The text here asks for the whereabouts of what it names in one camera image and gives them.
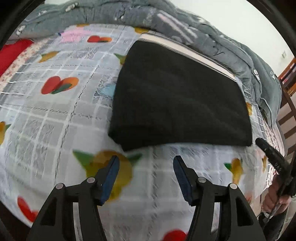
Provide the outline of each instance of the person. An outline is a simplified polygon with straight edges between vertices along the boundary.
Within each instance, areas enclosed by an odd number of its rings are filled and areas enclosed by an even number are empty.
[[[268,188],[268,193],[264,198],[264,201],[262,203],[262,211],[265,211],[267,213],[270,213],[274,206],[277,204],[278,196],[277,191],[280,188],[280,179],[279,175],[275,175],[272,184]],[[259,216],[259,223],[261,227],[263,228],[263,233],[266,238],[266,241],[274,241],[278,238],[281,229],[283,227],[287,209],[289,204],[292,201],[292,197],[289,195],[283,195],[279,198],[279,204],[281,206],[275,213],[275,215],[269,220],[269,222],[265,225],[266,222],[266,216],[264,213],[261,213]]]
[[[279,177],[278,175],[275,175],[272,180],[272,184],[268,188],[268,193],[265,196],[264,201],[262,203],[262,208],[264,211],[269,213],[276,205],[278,200],[277,191],[279,190],[279,188]],[[275,215],[283,213],[288,208],[291,200],[292,198],[289,195],[281,196],[279,199],[279,203],[281,204],[281,206],[279,207]]]

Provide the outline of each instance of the yellow fruit print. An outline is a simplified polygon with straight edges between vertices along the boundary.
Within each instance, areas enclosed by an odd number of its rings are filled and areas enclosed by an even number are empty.
[[[0,145],[4,142],[5,132],[11,126],[11,124],[6,125],[5,121],[0,122]]]
[[[263,162],[263,169],[262,169],[262,173],[265,172],[266,169],[266,161],[267,161],[267,157],[266,155],[262,158],[262,162]]]
[[[135,29],[135,32],[138,33],[138,34],[148,33],[149,32],[149,29],[146,29],[146,28],[134,27],[134,29]]]
[[[249,102],[246,102],[246,105],[247,105],[249,116],[251,116],[253,113],[252,105]]]
[[[224,163],[224,166],[232,172],[232,182],[238,185],[241,175],[244,173],[240,159],[234,158],[231,164]]]
[[[44,62],[44,61],[47,61],[47,60],[49,60],[49,59],[55,57],[55,56],[58,54],[58,52],[59,52],[59,51],[51,51],[51,52],[49,52],[49,53],[42,54],[42,55],[41,55],[42,58],[41,58],[41,60],[39,60],[38,63],[42,63],[42,62]]]
[[[127,186],[133,177],[132,164],[138,161],[142,154],[136,154],[129,158],[112,150],[103,150],[96,155],[87,154],[80,151],[73,151],[74,156],[86,171],[86,177],[94,177],[98,169],[108,165],[112,156],[119,158],[119,171],[114,182],[109,201],[119,198],[122,188]]]
[[[120,64],[123,65],[126,60],[126,55],[121,55],[118,53],[115,53],[114,55],[120,60]]]
[[[80,24],[76,24],[76,27],[84,27],[84,26],[88,26],[89,23],[80,23]]]

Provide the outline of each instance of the screw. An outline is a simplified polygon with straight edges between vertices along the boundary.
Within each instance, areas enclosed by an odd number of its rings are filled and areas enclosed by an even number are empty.
[[[235,183],[230,183],[230,188],[232,188],[232,189],[237,189],[237,185],[235,184]]]
[[[205,183],[207,180],[206,180],[204,177],[199,177],[199,178],[198,178],[198,181],[199,181],[200,183]]]
[[[87,179],[87,182],[88,182],[88,183],[93,183],[95,180],[96,180],[96,179],[95,179],[94,177],[89,177],[89,178]]]
[[[64,186],[64,184],[58,183],[58,184],[56,184],[56,189],[62,189],[63,186]]]

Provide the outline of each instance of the red heart print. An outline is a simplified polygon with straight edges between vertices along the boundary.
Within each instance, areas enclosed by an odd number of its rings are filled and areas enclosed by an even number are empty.
[[[98,43],[100,42],[100,39],[101,39],[100,36],[93,35],[93,36],[90,36],[87,41],[89,43]]]
[[[41,94],[46,95],[54,91],[59,85],[61,78],[59,76],[50,77],[41,89]]]
[[[19,206],[20,210],[22,211],[23,215],[30,221],[34,222],[37,215],[38,211],[33,210],[29,208],[27,202],[20,196],[17,197],[17,205]]]
[[[163,241],[184,241],[186,239],[186,234],[179,229],[169,231],[165,234]]]

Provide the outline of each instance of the wall socket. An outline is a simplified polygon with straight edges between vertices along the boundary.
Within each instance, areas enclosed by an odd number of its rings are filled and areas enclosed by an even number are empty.
[[[286,51],[284,51],[283,53],[282,53],[282,55],[281,55],[283,58],[286,58],[287,57],[287,53],[286,53]]]

